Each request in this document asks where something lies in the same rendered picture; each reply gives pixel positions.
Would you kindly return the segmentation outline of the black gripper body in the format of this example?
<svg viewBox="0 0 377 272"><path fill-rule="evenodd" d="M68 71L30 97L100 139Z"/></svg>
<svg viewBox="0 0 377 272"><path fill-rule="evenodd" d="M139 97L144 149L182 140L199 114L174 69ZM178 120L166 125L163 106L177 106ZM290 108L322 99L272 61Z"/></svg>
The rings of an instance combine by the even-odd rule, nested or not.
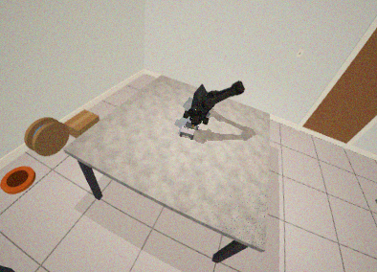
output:
<svg viewBox="0 0 377 272"><path fill-rule="evenodd" d="M197 116L200 115L200 119L203 121L203 124L204 124L204 125L207 125L208 122L209 122L209 118L204 117L204 119L203 119L203 118L201 117L201 114L202 114L202 112L201 112L201 113L198 113ZM187 119L188 117L190 117L190 119L192 120L192 118L191 118L191 116L189 115L189 112L188 112L187 110L185 111L183 117L186 118L186 119Z"/></svg>

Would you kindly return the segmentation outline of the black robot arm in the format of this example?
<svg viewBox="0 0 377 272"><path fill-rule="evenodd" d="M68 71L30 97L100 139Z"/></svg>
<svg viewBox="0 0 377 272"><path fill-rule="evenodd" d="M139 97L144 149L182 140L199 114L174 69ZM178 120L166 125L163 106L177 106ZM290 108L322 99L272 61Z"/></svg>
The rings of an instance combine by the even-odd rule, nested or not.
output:
<svg viewBox="0 0 377 272"><path fill-rule="evenodd" d="M188 110L188 114L191 116L191 124L192 125L199 125L202 123L200 119L200 115L197 116L198 113L206 113L211 110L212 107L215 106L216 103L224 101L225 99L242 94L245 88L241 81L234 82L232 87L226 88L224 90L212 90L208 95L204 95L201 97L202 101L198 102L194 107ZM205 108L205 111L204 111ZM207 109L207 110L206 110Z"/></svg>

